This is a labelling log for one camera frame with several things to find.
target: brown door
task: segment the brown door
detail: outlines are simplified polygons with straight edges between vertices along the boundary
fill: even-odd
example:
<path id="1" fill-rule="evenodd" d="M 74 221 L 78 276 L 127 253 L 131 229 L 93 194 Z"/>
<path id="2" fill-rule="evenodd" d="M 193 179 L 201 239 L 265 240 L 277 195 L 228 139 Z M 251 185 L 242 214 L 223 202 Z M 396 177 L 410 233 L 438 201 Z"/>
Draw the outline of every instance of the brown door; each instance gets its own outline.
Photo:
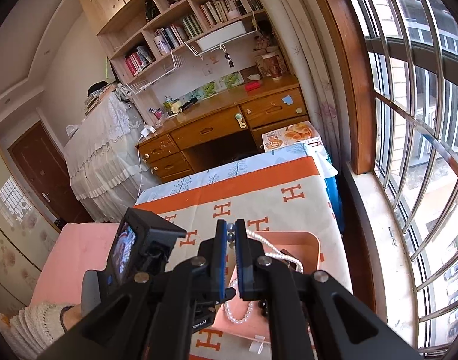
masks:
<path id="1" fill-rule="evenodd" d="M 24 178 L 57 218 L 68 223 L 94 222 L 76 199 L 66 162 L 41 122 L 27 130 L 8 150 Z"/>

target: blue gripper pad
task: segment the blue gripper pad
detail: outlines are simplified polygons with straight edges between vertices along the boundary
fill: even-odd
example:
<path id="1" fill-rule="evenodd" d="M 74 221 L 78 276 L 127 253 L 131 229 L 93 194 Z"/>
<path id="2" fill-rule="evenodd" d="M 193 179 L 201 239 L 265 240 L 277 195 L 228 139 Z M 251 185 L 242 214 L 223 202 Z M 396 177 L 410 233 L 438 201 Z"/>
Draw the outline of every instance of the blue gripper pad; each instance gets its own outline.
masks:
<path id="1" fill-rule="evenodd" d="M 227 223 L 219 219 L 216 225 L 214 237 L 213 263 L 211 264 L 211 277 L 215 288 L 219 291 L 219 300 L 225 296 L 225 273 L 226 273 L 226 250 L 227 250 Z"/>
<path id="2" fill-rule="evenodd" d="M 243 219 L 234 224 L 236 236 L 236 267 L 239 295 L 242 299 L 254 289 L 254 268 L 247 238 L 246 225 Z"/>

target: keychain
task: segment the keychain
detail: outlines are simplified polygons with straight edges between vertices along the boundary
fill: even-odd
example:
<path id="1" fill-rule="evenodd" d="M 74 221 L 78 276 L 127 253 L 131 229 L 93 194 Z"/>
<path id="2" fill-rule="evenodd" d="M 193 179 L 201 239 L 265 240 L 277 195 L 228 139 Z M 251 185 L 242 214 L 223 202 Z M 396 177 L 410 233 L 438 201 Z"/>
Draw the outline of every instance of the keychain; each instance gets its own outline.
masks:
<path id="1" fill-rule="evenodd" d="M 232 59 L 230 58 L 230 55 L 228 52 L 226 52 L 226 55 L 225 55 L 225 58 L 228 60 L 229 62 L 229 67 L 230 68 L 233 68 L 234 67 L 234 63 L 232 62 Z"/>

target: white storage box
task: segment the white storage box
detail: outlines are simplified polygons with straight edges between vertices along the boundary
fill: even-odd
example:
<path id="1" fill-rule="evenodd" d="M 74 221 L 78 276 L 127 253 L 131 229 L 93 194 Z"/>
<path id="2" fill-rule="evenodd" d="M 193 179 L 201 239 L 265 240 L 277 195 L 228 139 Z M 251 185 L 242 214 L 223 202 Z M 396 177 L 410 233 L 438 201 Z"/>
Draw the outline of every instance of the white storage box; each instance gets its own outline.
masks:
<path id="1" fill-rule="evenodd" d="M 201 51 L 206 51 L 245 33 L 247 33 L 247 30 L 242 21 L 236 21 L 235 23 L 206 35 L 196 42 L 201 48 Z"/>

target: floral wardrobe door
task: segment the floral wardrobe door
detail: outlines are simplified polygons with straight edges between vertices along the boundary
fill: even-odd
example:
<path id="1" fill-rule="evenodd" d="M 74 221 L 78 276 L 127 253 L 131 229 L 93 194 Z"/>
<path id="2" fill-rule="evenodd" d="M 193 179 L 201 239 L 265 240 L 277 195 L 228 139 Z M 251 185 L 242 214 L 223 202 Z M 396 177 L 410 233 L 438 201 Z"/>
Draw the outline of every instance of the floral wardrobe door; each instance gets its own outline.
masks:
<path id="1" fill-rule="evenodd" d="M 58 232 L 17 185 L 0 155 L 0 312 L 28 305 Z"/>

